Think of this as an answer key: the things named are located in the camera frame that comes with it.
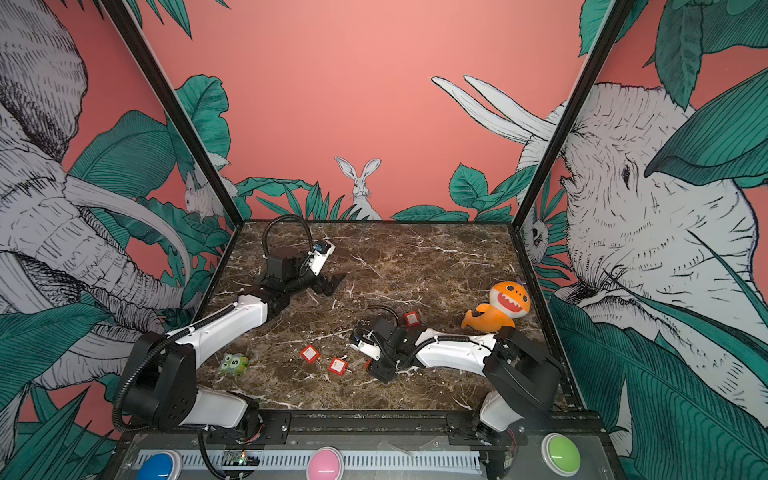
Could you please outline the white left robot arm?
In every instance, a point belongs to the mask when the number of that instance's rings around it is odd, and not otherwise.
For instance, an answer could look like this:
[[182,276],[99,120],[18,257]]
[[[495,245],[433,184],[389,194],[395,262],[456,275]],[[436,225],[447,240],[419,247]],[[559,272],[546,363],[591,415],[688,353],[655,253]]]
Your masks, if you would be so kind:
[[318,242],[308,253],[282,247],[267,257],[267,272],[253,289],[186,327],[149,332],[134,344],[113,400],[112,423],[122,433],[145,429],[215,427],[251,438],[260,429],[258,404],[240,394],[203,388],[197,370],[241,335],[265,325],[307,288],[330,296],[342,276],[321,270],[335,247]]

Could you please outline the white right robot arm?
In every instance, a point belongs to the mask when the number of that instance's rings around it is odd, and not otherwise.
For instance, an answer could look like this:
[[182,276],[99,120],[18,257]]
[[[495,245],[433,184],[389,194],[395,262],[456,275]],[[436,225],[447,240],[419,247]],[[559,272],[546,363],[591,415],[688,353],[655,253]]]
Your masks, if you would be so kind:
[[493,390],[483,401],[478,419],[496,432],[520,421],[548,422],[565,373],[546,347],[513,327],[463,335],[424,325],[396,327],[381,319],[370,328],[356,326],[350,342],[370,358],[366,370],[383,383],[411,368],[447,368],[486,378]]

